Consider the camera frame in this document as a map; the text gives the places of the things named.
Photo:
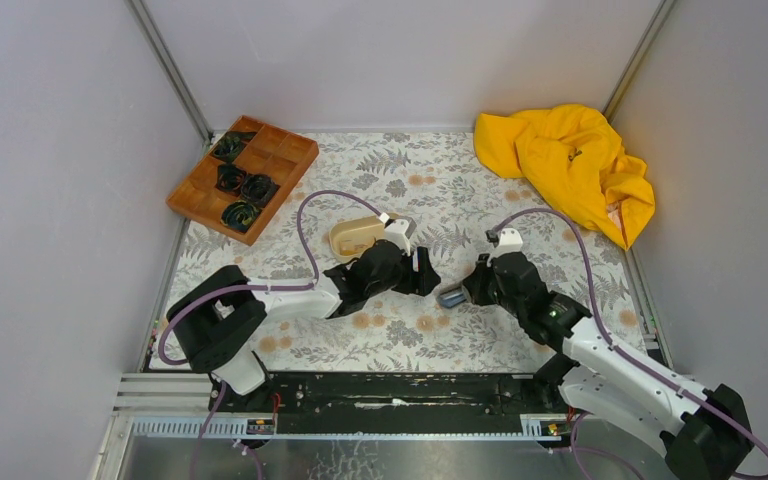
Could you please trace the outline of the grey card holder wallet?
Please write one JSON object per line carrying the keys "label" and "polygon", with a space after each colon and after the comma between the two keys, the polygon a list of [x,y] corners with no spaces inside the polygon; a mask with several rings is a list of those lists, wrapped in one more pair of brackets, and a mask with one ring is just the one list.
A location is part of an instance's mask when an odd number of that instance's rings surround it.
{"label": "grey card holder wallet", "polygon": [[469,300],[468,293],[462,286],[449,288],[441,291],[436,297],[437,303],[441,308],[452,309]]}

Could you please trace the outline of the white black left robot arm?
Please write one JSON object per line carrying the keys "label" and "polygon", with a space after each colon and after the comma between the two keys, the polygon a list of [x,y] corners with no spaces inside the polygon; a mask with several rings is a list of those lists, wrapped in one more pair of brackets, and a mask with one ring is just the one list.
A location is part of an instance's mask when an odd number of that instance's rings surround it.
{"label": "white black left robot arm", "polygon": [[317,284],[252,282],[236,265],[225,266],[167,312],[184,364],[245,396],[267,380],[267,370],[247,343],[266,320],[350,316],[374,296],[394,291],[427,296],[441,282],[429,252],[406,253],[378,240],[360,257],[325,270]]}

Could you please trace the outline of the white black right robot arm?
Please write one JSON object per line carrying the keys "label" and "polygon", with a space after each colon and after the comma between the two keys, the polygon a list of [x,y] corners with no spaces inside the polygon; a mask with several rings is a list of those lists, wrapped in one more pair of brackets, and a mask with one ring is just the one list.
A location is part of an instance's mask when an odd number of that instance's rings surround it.
{"label": "white black right robot arm", "polygon": [[678,479],[729,479],[753,448],[742,397],[683,377],[603,333],[576,300],[551,291],[521,252],[482,254],[462,282],[468,302],[494,305],[551,348],[537,377],[571,407],[648,445]]}

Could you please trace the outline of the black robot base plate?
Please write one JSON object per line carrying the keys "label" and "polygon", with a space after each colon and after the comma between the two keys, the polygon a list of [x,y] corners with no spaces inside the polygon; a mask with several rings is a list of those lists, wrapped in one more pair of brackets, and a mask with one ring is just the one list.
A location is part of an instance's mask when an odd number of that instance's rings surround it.
{"label": "black robot base plate", "polygon": [[560,433],[574,410],[530,374],[277,372],[241,395],[212,383],[221,413],[263,414],[280,434],[522,434],[540,420]]}

